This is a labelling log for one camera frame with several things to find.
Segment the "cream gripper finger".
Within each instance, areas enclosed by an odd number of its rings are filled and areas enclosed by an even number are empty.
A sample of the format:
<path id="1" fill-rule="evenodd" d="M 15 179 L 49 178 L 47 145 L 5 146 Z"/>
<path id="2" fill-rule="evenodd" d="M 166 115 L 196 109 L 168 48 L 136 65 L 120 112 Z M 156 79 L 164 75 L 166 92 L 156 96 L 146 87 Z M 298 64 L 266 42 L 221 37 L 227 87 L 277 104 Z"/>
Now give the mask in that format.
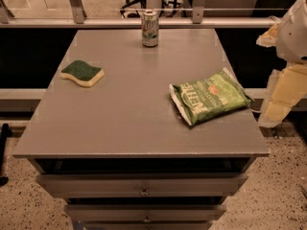
<path id="1" fill-rule="evenodd" d="M 279 24 L 271 26 L 266 32 L 259 35 L 256 44 L 262 47 L 275 47 Z"/>
<path id="2" fill-rule="evenodd" d="M 273 69 L 258 119 L 260 127 L 276 127 L 292 108 L 307 95 L 307 65 L 288 63 L 282 70 Z"/>

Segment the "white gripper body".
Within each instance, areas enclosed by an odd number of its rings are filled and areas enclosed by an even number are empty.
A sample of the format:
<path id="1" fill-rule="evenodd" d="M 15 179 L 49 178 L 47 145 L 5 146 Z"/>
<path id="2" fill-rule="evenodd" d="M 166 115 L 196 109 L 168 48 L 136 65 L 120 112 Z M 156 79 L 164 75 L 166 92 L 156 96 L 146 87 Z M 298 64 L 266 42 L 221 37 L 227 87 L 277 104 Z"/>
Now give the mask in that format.
<path id="1" fill-rule="evenodd" d="M 282 17 L 276 52 L 288 62 L 307 63 L 307 0 L 296 0 Z"/>

